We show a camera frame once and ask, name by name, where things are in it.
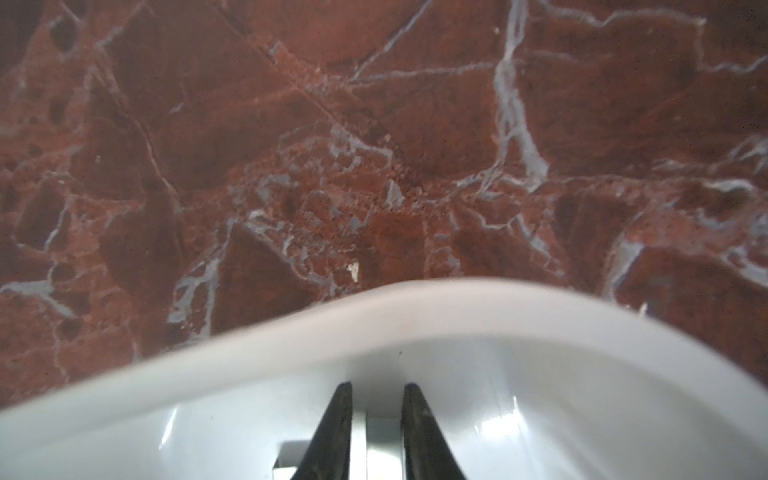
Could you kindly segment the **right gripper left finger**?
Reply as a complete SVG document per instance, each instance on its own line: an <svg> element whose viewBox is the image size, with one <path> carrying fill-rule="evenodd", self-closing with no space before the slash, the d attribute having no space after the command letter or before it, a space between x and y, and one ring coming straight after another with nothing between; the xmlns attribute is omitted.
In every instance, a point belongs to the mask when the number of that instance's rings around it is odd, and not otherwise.
<svg viewBox="0 0 768 480"><path fill-rule="evenodd" d="M348 480L353 420L353 388L337 386L292 480Z"/></svg>

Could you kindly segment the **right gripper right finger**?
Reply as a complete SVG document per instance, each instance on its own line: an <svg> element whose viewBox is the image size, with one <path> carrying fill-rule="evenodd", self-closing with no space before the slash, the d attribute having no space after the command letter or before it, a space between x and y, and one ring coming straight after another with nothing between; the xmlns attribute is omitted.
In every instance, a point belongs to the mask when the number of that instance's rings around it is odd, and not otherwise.
<svg viewBox="0 0 768 480"><path fill-rule="evenodd" d="M401 432L405 479L465 479L422 390L415 383L404 388Z"/></svg>

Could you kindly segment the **staple strip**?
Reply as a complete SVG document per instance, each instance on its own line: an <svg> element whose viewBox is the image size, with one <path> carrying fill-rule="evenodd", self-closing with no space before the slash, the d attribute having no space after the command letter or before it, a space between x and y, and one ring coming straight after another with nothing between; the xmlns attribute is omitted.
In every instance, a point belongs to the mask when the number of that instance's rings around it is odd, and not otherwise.
<svg viewBox="0 0 768 480"><path fill-rule="evenodd" d="M400 420L355 411L352 417L349 478L403 480L404 457Z"/></svg>

